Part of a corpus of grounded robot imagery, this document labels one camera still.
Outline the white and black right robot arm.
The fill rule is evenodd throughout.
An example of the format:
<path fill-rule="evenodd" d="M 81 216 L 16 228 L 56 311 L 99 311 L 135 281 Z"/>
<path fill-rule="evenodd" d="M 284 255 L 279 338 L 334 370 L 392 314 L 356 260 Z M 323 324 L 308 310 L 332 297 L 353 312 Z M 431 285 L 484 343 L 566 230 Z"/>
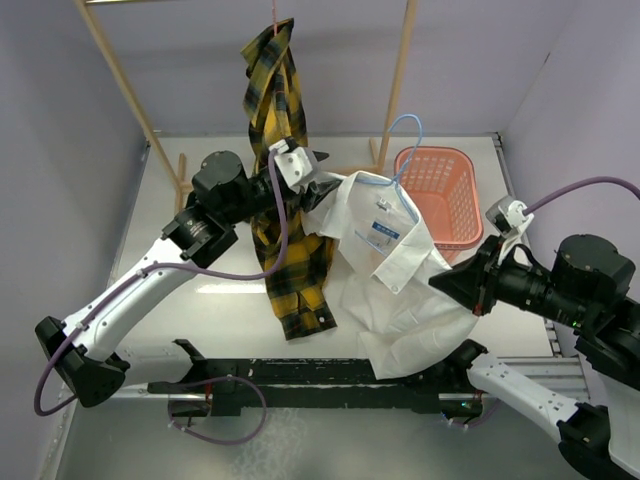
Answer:
<path fill-rule="evenodd" d="M 570 327 L 576 349 L 602 379 L 605 406 L 563 396 L 502 364 L 487 350 L 445 366 L 456 391 L 489 393 L 544 430 L 567 463 L 588 479 L 639 476 L 639 304 L 628 297 L 635 264 L 608 240 L 565 238 L 551 269 L 527 246 L 528 262 L 501 258 L 504 239 L 492 235 L 476 254 L 432 277 L 432 288 L 476 316 L 499 302 Z"/>

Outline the white collared shirt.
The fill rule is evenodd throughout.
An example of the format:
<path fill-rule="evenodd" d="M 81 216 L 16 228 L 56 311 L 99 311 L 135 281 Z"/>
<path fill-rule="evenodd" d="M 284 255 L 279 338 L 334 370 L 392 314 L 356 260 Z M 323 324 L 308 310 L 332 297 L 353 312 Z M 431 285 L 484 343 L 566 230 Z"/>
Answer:
<path fill-rule="evenodd" d="M 359 347 L 379 380 L 422 371 L 452 353 L 478 319 L 429 281 L 451 267 L 418 207 L 395 181 L 334 174 L 337 187 L 303 217 L 350 267 L 340 307 L 360 322 Z"/>

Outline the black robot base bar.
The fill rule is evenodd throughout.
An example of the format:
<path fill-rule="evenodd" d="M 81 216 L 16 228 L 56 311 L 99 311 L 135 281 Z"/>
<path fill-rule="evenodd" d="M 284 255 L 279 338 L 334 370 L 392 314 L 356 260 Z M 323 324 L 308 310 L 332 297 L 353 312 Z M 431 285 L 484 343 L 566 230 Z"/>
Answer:
<path fill-rule="evenodd" d="M 209 359 L 186 340 L 177 344 L 191 368 L 178 382 L 152 382 L 148 391 L 168 395 L 170 412 L 178 417 L 238 416 L 262 406 L 482 412 L 467 371 L 487 349 L 473 340 L 425 370 L 387 380 L 378 380 L 366 359 Z"/>

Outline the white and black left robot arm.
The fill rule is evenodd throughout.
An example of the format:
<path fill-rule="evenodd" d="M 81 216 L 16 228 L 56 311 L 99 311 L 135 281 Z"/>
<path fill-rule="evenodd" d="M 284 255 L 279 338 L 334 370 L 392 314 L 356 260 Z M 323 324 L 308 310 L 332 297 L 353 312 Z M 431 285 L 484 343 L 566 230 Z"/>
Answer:
<path fill-rule="evenodd" d="M 211 265 L 238 239 L 236 224 L 271 209 L 278 212 L 281 247 L 271 268 L 254 277 L 263 279 L 276 272 L 289 247 L 286 202 L 311 211 L 340 183 L 318 178 L 319 164 L 328 156 L 282 140 L 271 147 L 266 168 L 249 177 L 235 153 L 208 155 L 192 178 L 186 207 L 123 278 L 66 319 L 47 316 L 36 326 L 48 358 L 34 395 L 36 414 L 49 413 L 41 401 L 52 372 L 64 380 L 71 398 L 86 408 L 113 396 L 132 367 L 116 353 L 128 332 L 194 276 L 214 276 Z"/>

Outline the light blue wire hanger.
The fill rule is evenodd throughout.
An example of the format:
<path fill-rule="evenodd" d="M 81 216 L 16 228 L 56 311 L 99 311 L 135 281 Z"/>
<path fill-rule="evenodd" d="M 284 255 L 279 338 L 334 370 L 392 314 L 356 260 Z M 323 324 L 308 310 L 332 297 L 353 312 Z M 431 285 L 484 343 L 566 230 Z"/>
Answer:
<path fill-rule="evenodd" d="M 413 223 L 417 224 L 421 216 L 417 213 L 417 210 L 411 207 L 410 204 L 408 203 L 409 196 L 404 192 L 404 189 L 400 184 L 400 180 L 402 178 L 402 175 L 405 173 L 405 171 L 411 164 L 414 154 L 423 140 L 423 137 L 424 137 L 423 124 L 421 122 L 421 119 L 416 114 L 404 113 L 397 116 L 392 121 L 391 125 L 386 129 L 386 133 L 392 133 L 395 130 L 396 126 L 404 119 L 414 120 L 417 126 L 417 133 L 418 133 L 417 140 L 414 146 L 410 148 L 410 153 L 407 159 L 401 164 L 400 167 L 397 168 L 397 170 L 395 171 L 395 173 L 391 178 L 387 178 L 383 180 L 368 179 L 358 174 L 356 176 L 355 182 L 363 185 L 370 185 L 370 186 L 392 187 L 396 193 L 398 200 L 400 201 L 404 210 L 406 211 L 406 213 L 409 215 Z"/>

